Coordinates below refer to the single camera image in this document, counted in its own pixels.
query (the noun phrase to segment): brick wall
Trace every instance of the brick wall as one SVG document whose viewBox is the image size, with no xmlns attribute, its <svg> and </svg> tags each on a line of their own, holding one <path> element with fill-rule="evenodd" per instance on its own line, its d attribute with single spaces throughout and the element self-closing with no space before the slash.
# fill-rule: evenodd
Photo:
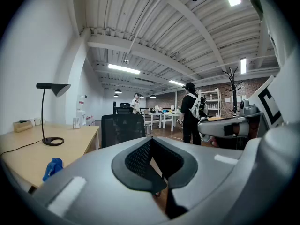
<svg viewBox="0 0 300 225">
<path fill-rule="evenodd" d="M 154 108 L 156 105 L 163 108 L 171 108 L 175 106 L 175 92 L 157 95 L 156 98 L 146 98 L 146 107 Z"/>
<path fill-rule="evenodd" d="M 266 81 L 268 80 L 268 77 L 264 77 L 264 78 L 255 78 L 255 79 L 248 79 L 245 80 L 243 83 L 241 83 L 239 87 L 241 87 L 240 90 L 237 91 L 237 95 L 246 95 L 247 98 L 249 98 L 257 89 L 259 89 Z M 230 84 L 228 83 L 219 83 L 219 84 L 214 84 L 214 85 L 209 85 L 209 86 L 203 86 L 203 87 L 199 87 L 196 88 L 196 90 L 201 90 L 201 91 L 212 91 L 215 88 L 219 88 L 220 93 L 221 93 L 221 99 L 222 99 L 222 103 L 221 103 L 221 117 L 222 118 L 227 118 L 227 117 L 231 117 L 233 116 L 233 112 L 230 112 L 230 110 L 233 109 L 233 103 L 225 103 L 224 102 L 224 98 L 231 98 L 231 96 L 233 95 L 232 91 L 227 91 L 226 89 L 229 89 L 228 86 L 226 86 L 225 84 Z M 178 91 L 177 92 L 177 104 L 181 107 L 181 103 L 183 98 L 186 96 L 185 91 Z M 213 95 L 212 99 L 217 99 L 217 95 Z M 216 111 L 214 110 L 209 110 L 209 116 L 215 116 Z"/>
</svg>

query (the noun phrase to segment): lamp base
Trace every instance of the lamp base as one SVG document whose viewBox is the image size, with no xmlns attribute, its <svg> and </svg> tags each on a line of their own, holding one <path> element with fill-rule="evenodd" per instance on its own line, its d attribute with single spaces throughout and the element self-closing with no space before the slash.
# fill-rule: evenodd
<svg viewBox="0 0 300 225">
<path fill-rule="evenodd" d="M 52 143 L 54 140 L 61 140 L 60 143 Z M 45 139 L 42 139 L 43 144 L 46 144 L 48 146 L 59 146 L 64 143 L 64 139 L 61 137 L 46 137 Z"/>
</svg>

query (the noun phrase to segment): black pants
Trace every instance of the black pants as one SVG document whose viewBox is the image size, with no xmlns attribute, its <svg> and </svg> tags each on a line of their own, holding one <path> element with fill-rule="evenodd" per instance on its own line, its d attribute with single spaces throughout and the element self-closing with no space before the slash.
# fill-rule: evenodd
<svg viewBox="0 0 300 225">
<path fill-rule="evenodd" d="M 191 134 L 193 133 L 193 144 L 201 145 L 201 138 L 197 129 L 198 123 L 183 123 L 183 142 L 191 143 Z"/>
</svg>

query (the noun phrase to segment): white shelving unit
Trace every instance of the white shelving unit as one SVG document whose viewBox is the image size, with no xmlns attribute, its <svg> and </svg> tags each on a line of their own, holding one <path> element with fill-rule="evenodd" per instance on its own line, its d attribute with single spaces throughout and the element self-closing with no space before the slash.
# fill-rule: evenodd
<svg viewBox="0 0 300 225">
<path fill-rule="evenodd" d="M 210 94 L 217 94 L 217 99 L 207 99 L 207 105 L 206 105 L 206 114 L 208 114 L 208 110 L 215 110 L 217 111 L 217 117 L 221 117 L 221 93 L 219 88 L 217 88 L 214 91 L 206 91 L 206 92 L 201 92 L 201 90 L 199 90 L 199 94 L 200 96 L 204 97 L 204 95 L 210 95 Z M 217 108 L 209 108 L 208 104 L 210 102 L 217 102 Z"/>
</svg>

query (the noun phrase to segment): white shirt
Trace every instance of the white shirt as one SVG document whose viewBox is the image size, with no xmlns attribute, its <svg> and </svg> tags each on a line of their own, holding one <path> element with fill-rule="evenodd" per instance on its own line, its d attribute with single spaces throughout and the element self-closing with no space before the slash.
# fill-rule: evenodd
<svg viewBox="0 0 300 225">
<path fill-rule="evenodd" d="M 133 114 L 136 114 L 136 111 L 138 111 L 138 112 L 140 111 L 139 101 L 136 100 L 135 98 L 132 99 L 130 106 L 135 108 L 132 112 Z"/>
</svg>

